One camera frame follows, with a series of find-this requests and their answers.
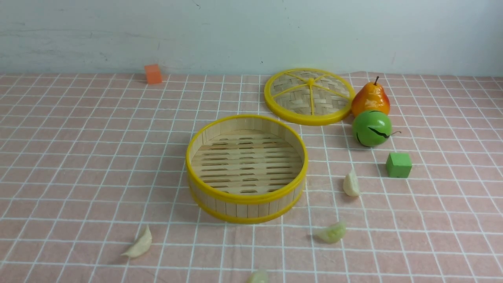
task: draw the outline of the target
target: orange cube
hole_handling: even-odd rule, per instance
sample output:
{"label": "orange cube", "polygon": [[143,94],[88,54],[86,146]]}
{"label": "orange cube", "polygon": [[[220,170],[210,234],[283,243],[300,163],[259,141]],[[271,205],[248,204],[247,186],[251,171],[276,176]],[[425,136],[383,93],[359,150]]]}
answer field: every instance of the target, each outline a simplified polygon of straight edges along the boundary
{"label": "orange cube", "polygon": [[145,66],[145,74],[147,75],[147,83],[149,85],[162,83],[159,65],[153,64]]}

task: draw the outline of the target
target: block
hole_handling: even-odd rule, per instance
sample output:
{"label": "block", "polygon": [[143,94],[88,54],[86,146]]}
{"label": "block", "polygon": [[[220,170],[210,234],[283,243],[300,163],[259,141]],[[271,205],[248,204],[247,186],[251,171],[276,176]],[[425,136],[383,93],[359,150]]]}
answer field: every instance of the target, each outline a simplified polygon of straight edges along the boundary
{"label": "block", "polygon": [[153,64],[145,66],[145,74],[149,85],[162,83],[162,74],[160,72],[159,65]]}
{"label": "block", "polygon": [[386,170],[391,178],[407,178],[412,169],[412,161],[407,153],[390,153]]}

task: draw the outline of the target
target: green cube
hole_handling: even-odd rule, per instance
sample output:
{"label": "green cube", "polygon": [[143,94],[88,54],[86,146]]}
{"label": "green cube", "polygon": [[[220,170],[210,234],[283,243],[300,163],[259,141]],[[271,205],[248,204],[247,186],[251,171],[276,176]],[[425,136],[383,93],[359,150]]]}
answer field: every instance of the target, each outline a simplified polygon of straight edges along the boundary
{"label": "green cube", "polygon": [[407,178],[412,169],[412,161],[407,153],[390,153],[386,170],[391,178]]}

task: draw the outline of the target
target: yellow rim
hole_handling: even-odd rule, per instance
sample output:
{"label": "yellow rim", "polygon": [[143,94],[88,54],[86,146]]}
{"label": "yellow rim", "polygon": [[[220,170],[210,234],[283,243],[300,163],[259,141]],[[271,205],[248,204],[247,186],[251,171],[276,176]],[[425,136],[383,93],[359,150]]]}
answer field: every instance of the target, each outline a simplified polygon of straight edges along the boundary
{"label": "yellow rim", "polygon": [[[301,114],[297,114],[295,112],[292,112],[290,110],[287,110],[287,109],[281,107],[281,105],[279,105],[278,103],[276,103],[276,101],[274,100],[274,97],[276,97],[277,95],[275,95],[275,96],[271,95],[271,84],[278,77],[283,76],[283,75],[289,75],[289,76],[296,77],[296,78],[300,79],[301,81],[305,81],[306,84],[307,84],[307,81],[305,79],[299,78],[299,77],[297,77],[295,75],[288,74],[290,72],[294,72],[294,71],[297,71],[297,70],[308,70],[308,71],[313,71],[313,72],[318,72],[318,73],[324,73],[324,75],[317,77],[314,80],[315,82],[317,80],[319,80],[320,78],[326,77],[326,76],[332,76],[332,77],[340,80],[348,88],[348,90],[349,90],[350,96],[348,98],[348,104],[343,109],[341,109],[341,110],[339,110],[339,111],[337,111],[337,112],[335,112],[333,114],[323,115],[323,116],[315,116],[315,115],[306,116],[306,115],[301,115]],[[312,85],[309,85],[309,89],[310,89],[310,92],[311,92],[311,106],[313,107]],[[337,93],[337,92],[333,92],[333,93],[336,94],[336,95],[338,95],[338,96],[341,96],[340,93]],[[353,89],[353,87],[346,80],[344,80],[340,76],[337,76],[337,75],[332,74],[330,72],[327,72],[327,71],[324,71],[324,70],[320,70],[320,69],[313,69],[313,68],[295,68],[295,69],[289,69],[289,70],[280,72],[280,73],[272,76],[267,81],[266,86],[264,88],[264,97],[265,97],[266,104],[267,104],[267,106],[269,107],[269,109],[274,114],[276,114],[278,117],[280,117],[280,118],[282,118],[282,119],[284,119],[286,121],[289,121],[291,123],[296,123],[296,124],[301,124],[301,125],[307,125],[307,126],[329,125],[329,124],[337,123],[337,122],[341,121],[342,119],[346,118],[349,115],[349,113],[351,112],[351,102],[352,102],[352,100],[353,100],[353,98],[355,96],[356,96],[355,90]]]}
{"label": "yellow rim", "polygon": [[257,224],[257,223],[263,223],[263,222],[267,222],[267,221],[271,221],[273,219],[276,219],[276,218],[280,217],[281,215],[285,214],[290,209],[292,209],[292,207],[300,200],[300,197],[302,196],[302,193],[304,192],[305,187],[302,189],[302,191],[300,192],[300,194],[287,207],[285,207],[284,209],[282,209],[282,210],[280,210],[280,211],[278,211],[278,212],[276,212],[274,214],[271,214],[271,215],[268,215],[268,216],[264,216],[264,217],[257,217],[257,218],[239,218],[239,217],[233,217],[233,216],[228,216],[228,215],[224,215],[224,214],[218,213],[218,212],[210,209],[209,207],[207,207],[205,204],[203,204],[197,198],[196,194],[194,193],[194,191],[192,190],[192,188],[190,186],[189,186],[189,189],[190,189],[190,194],[192,195],[192,198],[194,199],[194,201],[207,214],[209,214],[209,215],[211,215],[211,216],[213,216],[215,218],[218,218],[220,220],[231,222],[231,223],[237,223],[237,224]]}
{"label": "yellow rim", "polygon": [[[268,121],[277,123],[280,126],[285,127],[287,130],[289,130],[299,140],[300,144],[302,145],[302,150],[304,152],[304,164],[302,165],[302,169],[300,170],[299,174],[297,175],[297,177],[295,177],[295,179],[293,179],[293,181],[291,181],[288,185],[285,185],[281,189],[278,189],[274,192],[270,192],[270,193],[263,194],[263,195],[236,195],[236,194],[229,194],[229,193],[221,192],[221,191],[209,186],[208,184],[203,182],[201,180],[201,178],[199,178],[199,176],[197,176],[197,174],[192,169],[191,160],[190,160],[190,150],[192,148],[192,145],[196,141],[196,139],[206,129],[208,129],[218,123],[222,123],[224,121],[231,120],[231,119],[237,119],[237,118],[258,118],[258,119],[264,119],[264,120],[268,120]],[[226,118],[217,120],[215,122],[212,122],[212,123],[206,125],[204,128],[199,130],[192,137],[192,140],[189,143],[189,147],[187,148],[187,153],[185,156],[187,173],[188,173],[189,177],[192,178],[192,180],[194,181],[194,183],[196,184],[196,186],[200,190],[202,190],[205,194],[207,194],[215,199],[219,199],[224,202],[239,203],[239,204],[262,204],[262,203],[271,202],[273,200],[279,199],[279,198],[289,194],[292,190],[294,190],[299,185],[299,183],[302,180],[304,180],[304,177],[307,173],[308,160],[309,159],[307,156],[306,145],[304,144],[304,141],[300,138],[300,136],[292,128],[290,128],[285,123],[282,123],[280,121],[274,120],[269,117],[260,116],[260,115],[234,115],[234,116],[230,116],[230,117],[226,117]]]}

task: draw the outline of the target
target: toy fruit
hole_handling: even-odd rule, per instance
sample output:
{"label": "toy fruit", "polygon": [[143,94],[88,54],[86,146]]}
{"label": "toy fruit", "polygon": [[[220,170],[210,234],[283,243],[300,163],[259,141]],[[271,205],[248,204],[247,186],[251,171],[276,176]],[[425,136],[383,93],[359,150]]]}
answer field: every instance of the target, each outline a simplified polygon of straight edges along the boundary
{"label": "toy fruit", "polygon": [[343,190],[348,196],[360,195],[360,186],[358,185],[358,177],[354,168],[344,178]]}
{"label": "toy fruit", "polygon": [[269,277],[263,269],[259,269],[251,274],[246,283],[268,283]]}
{"label": "toy fruit", "polygon": [[334,225],[323,228],[315,233],[324,242],[333,244],[340,241],[346,234],[346,222],[341,221]]}
{"label": "toy fruit", "polygon": [[375,147],[394,134],[391,133],[391,128],[388,115],[377,110],[367,110],[353,121],[353,137],[366,147]]}
{"label": "toy fruit", "polygon": [[377,83],[378,79],[379,76],[374,83],[367,83],[356,94],[351,103],[351,112],[355,117],[366,110],[378,110],[386,115],[389,114],[389,99],[382,85]]}

